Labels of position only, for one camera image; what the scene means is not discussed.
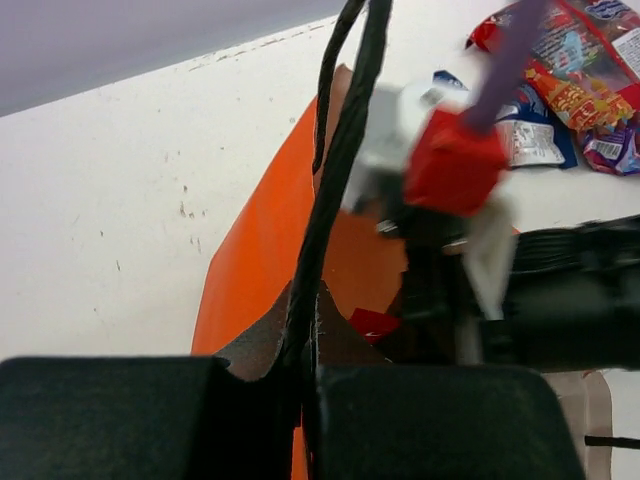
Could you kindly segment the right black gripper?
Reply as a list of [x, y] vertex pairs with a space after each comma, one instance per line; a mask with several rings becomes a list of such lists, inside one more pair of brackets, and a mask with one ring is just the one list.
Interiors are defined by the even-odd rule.
[[489, 364], [540, 370], [639, 367], [639, 219], [590, 221], [517, 234], [502, 301], [490, 320], [444, 238], [411, 242], [399, 311], [406, 331], [400, 359], [456, 363], [455, 328], [479, 327]]

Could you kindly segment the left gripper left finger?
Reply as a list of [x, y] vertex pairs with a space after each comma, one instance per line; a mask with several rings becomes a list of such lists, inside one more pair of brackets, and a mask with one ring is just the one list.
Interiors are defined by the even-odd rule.
[[268, 380], [219, 357], [14, 358], [1, 365], [5, 479], [286, 479]]

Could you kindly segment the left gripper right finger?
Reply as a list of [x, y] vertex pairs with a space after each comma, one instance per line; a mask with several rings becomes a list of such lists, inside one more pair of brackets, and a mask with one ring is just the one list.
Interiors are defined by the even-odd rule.
[[582, 479], [554, 391], [511, 367], [324, 365], [316, 479]]

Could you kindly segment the small red snack packet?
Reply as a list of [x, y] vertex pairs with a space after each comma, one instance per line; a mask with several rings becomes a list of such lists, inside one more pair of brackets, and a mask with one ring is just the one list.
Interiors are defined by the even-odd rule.
[[348, 322], [370, 345], [379, 343], [401, 325], [394, 316], [361, 308], [354, 310]]

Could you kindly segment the small purple snack packet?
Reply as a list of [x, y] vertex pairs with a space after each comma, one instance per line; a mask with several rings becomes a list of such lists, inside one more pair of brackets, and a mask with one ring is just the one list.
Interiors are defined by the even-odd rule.
[[619, 120], [578, 136], [582, 154], [598, 172], [617, 176], [639, 174], [639, 122]]

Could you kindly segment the blue snack packet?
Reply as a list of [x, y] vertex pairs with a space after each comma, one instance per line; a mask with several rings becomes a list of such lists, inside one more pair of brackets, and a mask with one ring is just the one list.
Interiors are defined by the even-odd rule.
[[[473, 102], [473, 95], [457, 77], [439, 70], [421, 101], [428, 107], [446, 104], [464, 109]], [[578, 165], [570, 130], [526, 83], [503, 105], [496, 116], [496, 127], [512, 168], [570, 169]]]

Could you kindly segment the orange paper bag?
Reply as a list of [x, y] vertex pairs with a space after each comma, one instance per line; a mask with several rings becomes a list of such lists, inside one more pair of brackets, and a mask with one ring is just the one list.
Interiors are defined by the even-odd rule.
[[[192, 350], [219, 357], [246, 382], [268, 380], [279, 393], [290, 430], [290, 475], [313, 476], [317, 370], [324, 365], [511, 367], [541, 375], [554, 391], [584, 469], [582, 479], [608, 479], [616, 450], [639, 449], [639, 367], [540, 370], [483, 361], [479, 327], [455, 328], [456, 363], [407, 363], [399, 311], [405, 252], [411, 242], [444, 238], [462, 259], [469, 219], [391, 200], [361, 215], [341, 207], [362, 144], [386, 57], [390, 1], [350, 1], [340, 12], [320, 64], [318, 92], [213, 256], [205, 280]], [[498, 102], [499, 72], [475, 62], [462, 76], [473, 95], [463, 111]], [[508, 154], [503, 147], [508, 162]], [[512, 170], [501, 185], [513, 202], [514, 234], [573, 228], [636, 216], [639, 179], [586, 167], [567, 172]], [[349, 324], [356, 308], [385, 313], [400, 327], [370, 345]]]

